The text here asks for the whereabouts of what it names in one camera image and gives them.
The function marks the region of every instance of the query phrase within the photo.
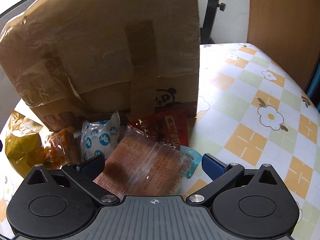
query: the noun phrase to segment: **white snack package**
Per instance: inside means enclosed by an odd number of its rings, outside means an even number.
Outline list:
[[[103,154],[106,160],[118,144],[119,129],[118,112],[113,113],[108,121],[84,122],[81,134],[81,162],[97,154]]]

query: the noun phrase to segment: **snack package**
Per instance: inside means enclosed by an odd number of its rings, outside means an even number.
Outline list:
[[[46,168],[60,169],[67,163],[80,164],[80,154],[73,133],[74,128],[68,127],[49,136],[50,146],[44,148]]]
[[[155,113],[129,124],[157,141],[188,146],[188,128],[184,110]]]
[[[108,121],[84,122],[81,134],[81,162],[97,154],[107,159],[118,144],[120,116],[116,112]]]
[[[125,195],[173,195],[182,178],[190,178],[200,161],[197,151],[181,152],[129,130],[94,182],[120,199]]]
[[[42,127],[23,114],[11,110],[4,151],[12,167],[23,178],[35,164],[44,163],[44,149],[39,135]]]

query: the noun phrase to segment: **blue plastic packaging edge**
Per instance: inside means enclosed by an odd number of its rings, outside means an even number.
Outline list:
[[[190,155],[193,159],[193,161],[191,162],[191,165],[190,165],[190,169],[186,173],[183,174],[187,179],[190,179],[192,177],[193,173],[195,172],[198,164],[200,163],[202,156],[196,150],[194,150],[190,147],[187,147],[187,146],[183,146],[183,145],[180,146],[180,151],[185,154]]]

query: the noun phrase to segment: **floral tablecloth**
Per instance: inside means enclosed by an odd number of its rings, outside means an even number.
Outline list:
[[[21,101],[16,110],[40,122]],[[320,239],[320,114],[276,62],[246,43],[201,45],[197,117],[189,146],[245,168],[270,163],[300,207],[292,237]],[[4,141],[6,127],[0,134]],[[0,233],[13,237],[5,211],[22,178],[0,154]],[[210,183],[201,165],[184,179],[184,197]]]

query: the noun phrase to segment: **silver screw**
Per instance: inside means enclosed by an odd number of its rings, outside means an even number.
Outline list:
[[[204,201],[204,196],[202,196],[202,195],[197,195],[197,194],[191,195],[191,196],[189,197],[189,200],[190,200],[191,202],[199,203],[199,202]]]
[[[106,203],[112,203],[117,200],[117,197],[115,195],[104,195],[101,197],[101,201]]]

